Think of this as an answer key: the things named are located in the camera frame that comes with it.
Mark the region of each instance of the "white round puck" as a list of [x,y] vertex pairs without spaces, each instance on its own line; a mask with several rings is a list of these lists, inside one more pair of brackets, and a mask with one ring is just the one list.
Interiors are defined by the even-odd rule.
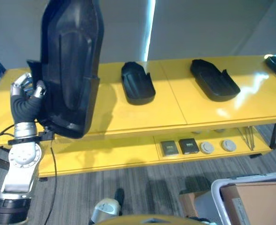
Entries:
[[226,151],[235,151],[236,150],[236,144],[227,139],[222,141],[222,148],[225,149]]
[[200,150],[205,154],[211,154],[214,151],[214,146],[209,142],[202,142],[200,144]]

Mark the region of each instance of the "carpeted floor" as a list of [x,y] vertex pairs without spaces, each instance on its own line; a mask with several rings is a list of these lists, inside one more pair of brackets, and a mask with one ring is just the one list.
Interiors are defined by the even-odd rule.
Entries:
[[[269,143],[272,125],[257,127]],[[113,197],[124,188],[124,214],[169,214],[182,216],[179,192],[206,190],[215,179],[254,173],[276,172],[276,150],[258,158],[223,159],[157,165],[92,172],[58,177],[58,191],[52,225],[86,225],[94,205],[105,197]],[[5,171],[0,169],[0,188]],[[29,224],[44,223],[53,194],[54,178],[35,187]]]

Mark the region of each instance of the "gray wall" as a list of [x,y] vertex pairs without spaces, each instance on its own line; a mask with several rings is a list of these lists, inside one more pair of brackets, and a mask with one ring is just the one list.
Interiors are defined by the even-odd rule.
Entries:
[[[40,55],[48,0],[0,0],[0,61],[26,67]],[[157,0],[149,60],[276,53],[276,0]],[[101,62],[142,60],[148,0],[100,0]]]

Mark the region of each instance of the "small black box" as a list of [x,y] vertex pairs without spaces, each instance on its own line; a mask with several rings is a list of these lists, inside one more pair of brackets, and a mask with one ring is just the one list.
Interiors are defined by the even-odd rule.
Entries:
[[161,145],[165,156],[173,156],[179,154],[176,148],[176,143],[174,141],[161,142]]
[[199,147],[194,138],[181,139],[179,141],[183,154],[198,153]]

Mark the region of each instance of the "yellow shelf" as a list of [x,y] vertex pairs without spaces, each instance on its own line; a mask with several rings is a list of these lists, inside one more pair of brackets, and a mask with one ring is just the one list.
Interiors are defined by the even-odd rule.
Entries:
[[[100,87],[92,125],[82,140],[104,140],[195,130],[276,123],[276,75],[262,56],[216,57],[205,60],[227,69],[241,92],[226,102],[207,98],[193,78],[192,59],[142,62],[151,73],[156,96],[146,105],[130,105],[121,84],[123,63],[100,64]],[[10,84],[28,69],[8,70],[0,82],[0,131],[13,123]],[[61,143],[71,139],[56,136]],[[6,144],[8,136],[0,137]]]
[[[253,134],[255,143],[253,151],[247,146],[236,128],[226,129],[222,133],[204,131],[201,134],[177,133],[173,135],[130,137],[89,142],[60,143],[55,140],[53,141],[53,150],[56,155],[58,174],[65,175],[133,166],[264,154],[271,151],[255,128],[253,128]],[[195,138],[198,145],[203,141],[208,141],[213,144],[215,150],[209,155],[202,152],[183,155],[178,145],[178,140],[182,138]],[[230,139],[236,144],[237,149],[234,152],[225,151],[221,147],[221,142],[225,139]],[[179,155],[165,157],[163,156],[160,142],[170,140],[174,140],[177,143]],[[54,164],[49,142],[42,143],[42,148],[45,155],[39,166],[39,176],[53,176]]]

